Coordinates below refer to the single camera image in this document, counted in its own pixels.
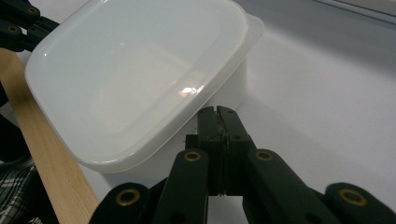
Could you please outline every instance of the plastic container lid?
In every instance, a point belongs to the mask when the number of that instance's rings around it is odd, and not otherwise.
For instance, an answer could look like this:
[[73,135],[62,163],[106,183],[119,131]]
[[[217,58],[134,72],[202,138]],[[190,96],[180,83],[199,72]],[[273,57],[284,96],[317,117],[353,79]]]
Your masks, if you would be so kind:
[[119,172],[170,139],[262,32],[228,0],[91,0],[37,46],[26,80],[79,163]]

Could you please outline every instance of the wooden board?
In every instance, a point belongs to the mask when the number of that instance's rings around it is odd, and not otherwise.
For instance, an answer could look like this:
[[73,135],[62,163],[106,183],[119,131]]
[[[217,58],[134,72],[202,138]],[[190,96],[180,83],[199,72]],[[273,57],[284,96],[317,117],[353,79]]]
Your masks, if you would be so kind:
[[5,49],[0,49],[0,80],[58,220],[88,223],[98,200],[35,102],[19,58]]

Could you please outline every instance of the white plastic bin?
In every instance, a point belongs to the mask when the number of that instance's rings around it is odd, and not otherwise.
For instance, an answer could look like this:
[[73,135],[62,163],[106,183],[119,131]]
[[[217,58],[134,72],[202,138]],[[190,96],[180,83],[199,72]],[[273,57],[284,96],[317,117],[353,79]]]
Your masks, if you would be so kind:
[[262,32],[228,0],[91,0],[37,46],[26,80],[79,163],[120,172],[163,146]]

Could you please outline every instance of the checkered cloth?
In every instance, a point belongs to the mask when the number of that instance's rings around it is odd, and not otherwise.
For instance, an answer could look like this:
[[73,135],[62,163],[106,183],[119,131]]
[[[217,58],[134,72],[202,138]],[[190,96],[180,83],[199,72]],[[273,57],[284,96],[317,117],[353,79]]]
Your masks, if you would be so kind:
[[15,223],[27,212],[36,175],[30,156],[0,164],[0,224]]

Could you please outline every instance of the brass screw insert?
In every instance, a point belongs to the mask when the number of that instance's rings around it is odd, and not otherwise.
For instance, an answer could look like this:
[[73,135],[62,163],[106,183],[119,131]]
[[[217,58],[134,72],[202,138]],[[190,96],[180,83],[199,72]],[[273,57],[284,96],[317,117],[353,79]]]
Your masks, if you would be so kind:
[[37,9],[35,9],[35,7],[28,7],[27,11],[30,13],[37,13]]
[[363,207],[367,205],[367,199],[360,193],[353,189],[341,189],[339,192],[340,197],[347,203]]
[[196,151],[191,151],[184,154],[184,160],[186,161],[198,161],[201,159],[201,157],[202,157],[201,154],[199,154]]
[[137,189],[125,189],[117,194],[116,203],[120,206],[128,206],[137,202],[140,198],[140,193]]
[[267,151],[258,151],[256,152],[256,158],[261,161],[271,161],[274,159],[273,155]]
[[8,30],[9,30],[10,32],[12,32],[12,33],[15,33],[15,32],[18,31],[17,27],[15,27],[15,26],[8,26]]

